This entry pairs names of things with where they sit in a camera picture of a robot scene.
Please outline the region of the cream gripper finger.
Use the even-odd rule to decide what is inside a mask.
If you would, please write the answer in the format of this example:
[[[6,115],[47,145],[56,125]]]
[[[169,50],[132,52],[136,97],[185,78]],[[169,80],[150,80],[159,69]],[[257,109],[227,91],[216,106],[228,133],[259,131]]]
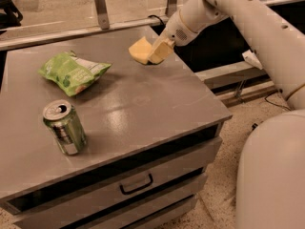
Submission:
[[[174,41],[171,40],[166,31],[161,32],[153,42],[148,60],[150,63],[159,64],[173,53]]]

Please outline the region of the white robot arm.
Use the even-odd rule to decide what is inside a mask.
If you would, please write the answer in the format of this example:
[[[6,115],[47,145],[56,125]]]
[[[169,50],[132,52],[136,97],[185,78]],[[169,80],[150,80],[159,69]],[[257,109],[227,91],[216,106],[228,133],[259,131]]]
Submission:
[[[228,16],[290,109],[259,124],[242,149],[236,229],[305,229],[305,35],[260,0],[189,0],[152,44],[150,60]]]

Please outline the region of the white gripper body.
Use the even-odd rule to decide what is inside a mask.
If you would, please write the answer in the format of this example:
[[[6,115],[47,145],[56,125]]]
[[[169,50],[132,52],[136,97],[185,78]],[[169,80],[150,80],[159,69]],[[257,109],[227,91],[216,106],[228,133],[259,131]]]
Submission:
[[[191,31],[183,23],[179,10],[173,14],[166,24],[165,34],[176,46],[186,46],[197,37],[197,33]]]

